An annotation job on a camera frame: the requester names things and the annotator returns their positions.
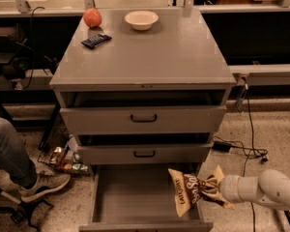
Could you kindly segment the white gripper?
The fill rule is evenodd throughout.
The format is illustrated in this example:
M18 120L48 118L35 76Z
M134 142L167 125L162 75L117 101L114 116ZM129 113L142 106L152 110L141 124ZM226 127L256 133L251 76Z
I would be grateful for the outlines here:
M222 196L232 203L257 203L264 196L257 177L227 175L221 180L219 189Z

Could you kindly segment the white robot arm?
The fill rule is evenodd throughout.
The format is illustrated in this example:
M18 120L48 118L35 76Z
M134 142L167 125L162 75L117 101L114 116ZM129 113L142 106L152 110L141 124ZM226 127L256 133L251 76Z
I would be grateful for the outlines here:
M267 169L258 177L227 175L219 187L231 203L252 202L273 210L290 210L290 179L277 170Z

